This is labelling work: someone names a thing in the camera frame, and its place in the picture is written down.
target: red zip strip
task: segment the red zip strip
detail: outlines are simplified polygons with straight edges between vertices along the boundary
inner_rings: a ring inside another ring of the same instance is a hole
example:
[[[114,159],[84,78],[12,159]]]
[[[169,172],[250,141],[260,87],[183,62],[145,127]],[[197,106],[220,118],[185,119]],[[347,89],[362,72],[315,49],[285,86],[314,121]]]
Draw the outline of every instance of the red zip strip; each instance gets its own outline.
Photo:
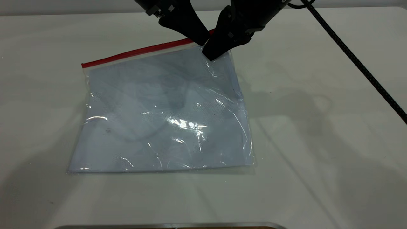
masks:
[[[213,34],[213,31],[214,31],[214,29],[211,29],[211,30],[209,30],[209,33]],[[125,53],[120,53],[120,54],[117,54],[117,55],[114,55],[114,56],[111,56],[111,57],[107,57],[107,58],[104,58],[104,59],[84,63],[84,64],[82,64],[82,68],[89,68],[89,67],[93,67],[93,66],[96,66],[96,65],[116,61],[116,60],[119,60],[119,59],[124,59],[124,58],[133,57],[133,56],[137,56],[137,55],[141,55],[141,54],[151,53],[151,52],[155,52],[155,51],[159,51],[159,50],[163,50],[163,49],[167,49],[167,48],[173,48],[173,47],[181,46],[181,45],[184,45],[184,44],[189,44],[189,43],[192,43],[192,42],[193,41],[191,39],[185,38],[185,39],[178,40],[178,41],[167,42],[167,43],[163,43],[163,44],[157,44],[157,45],[153,45],[153,46],[149,46],[149,47],[145,47],[145,48],[139,48],[139,49],[136,49],[136,50],[128,51],[128,52],[125,52]]]

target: clear plastic bag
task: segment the clear plastic bag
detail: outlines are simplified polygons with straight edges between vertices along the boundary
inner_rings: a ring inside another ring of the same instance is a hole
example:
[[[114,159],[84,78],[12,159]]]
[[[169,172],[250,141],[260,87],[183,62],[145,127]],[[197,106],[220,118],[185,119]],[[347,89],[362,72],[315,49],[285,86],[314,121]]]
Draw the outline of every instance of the clear plastic bag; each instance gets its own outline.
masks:
[[[69,172],[252,165],[247,113],[229,53],[189,39],[83,64],[88,112]]]

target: black cable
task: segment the black cable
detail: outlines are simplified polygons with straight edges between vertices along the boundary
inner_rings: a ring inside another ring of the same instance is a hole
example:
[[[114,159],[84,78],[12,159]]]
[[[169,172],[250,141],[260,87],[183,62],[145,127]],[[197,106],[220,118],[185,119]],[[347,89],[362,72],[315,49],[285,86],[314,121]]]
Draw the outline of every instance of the black cable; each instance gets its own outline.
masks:
[[[397,102],[391,97],[391,95],[383,88],[383,86],[377,81],[377,79],[367,70],[367,68],[359,61],[359,59],[352,53],[352,51],[344,44],[344,42],[336,35],[336,33],[331,29],[331,27],[326,23],[326,21],[321,17],[317,10],[312,6],[315,0],[301,0],[304,4],[303,6],[296,6],[289,4],[290,7],[295,9],[308,8],[312,15],[317,19],[317,21],[322,25],[325,31],[330,35],[330,37],[336,42],[336,44],[342,49],[342,51],[349,57],[349,59],[356,65],[356,67],[365,75],[369,82],[376,88],[376,90],[381,94],[381,96],[387,101],[387,103],[393,108],[393,110],[400,116],[400,118],[407,124],[407,114],[403,109],[397,104]]]
[[[312,4],[314,2],[315,2],[315,0],[311,0],[311,1],[309,1],[308,4]],[[291,7],[291,8],[294,8],[294,9],[304,9],[304,8],[306,8],[306,4],[298,6],[298,5],[294,5],[294,4],[289,3],[288,6]]]

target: table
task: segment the table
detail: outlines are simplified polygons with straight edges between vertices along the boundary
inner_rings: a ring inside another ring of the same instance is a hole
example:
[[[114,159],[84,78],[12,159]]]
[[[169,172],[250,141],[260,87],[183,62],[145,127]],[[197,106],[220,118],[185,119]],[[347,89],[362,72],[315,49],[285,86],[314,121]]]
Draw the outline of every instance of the table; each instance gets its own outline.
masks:
[[[407,110],[407,11],[318,11]],[[198,13],[208,29],[218,14]],[[283,10],[232,51],[256,165],[182,173],[66,174],[81,63],[182,35],[144,13],[8,16],[0,31],[2,229],[407,225],[407,126],[307,10]]]

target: white tabletop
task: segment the white tabletop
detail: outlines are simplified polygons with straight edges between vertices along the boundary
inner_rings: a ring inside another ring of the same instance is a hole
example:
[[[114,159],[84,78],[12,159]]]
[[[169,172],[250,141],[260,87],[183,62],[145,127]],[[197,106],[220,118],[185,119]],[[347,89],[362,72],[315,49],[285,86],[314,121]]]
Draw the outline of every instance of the white tabletop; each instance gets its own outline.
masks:
[[[407,110],[407,11],[319,11]],[[199,16],[210,29],[218,14]],[[0,17],[0,31],[2,229],[407,225],[407,126],[307,10],[283,10],[232,51],[256,165],[182,173],[66,174],[86,110],[81,63],[182,35],[144,13]]]

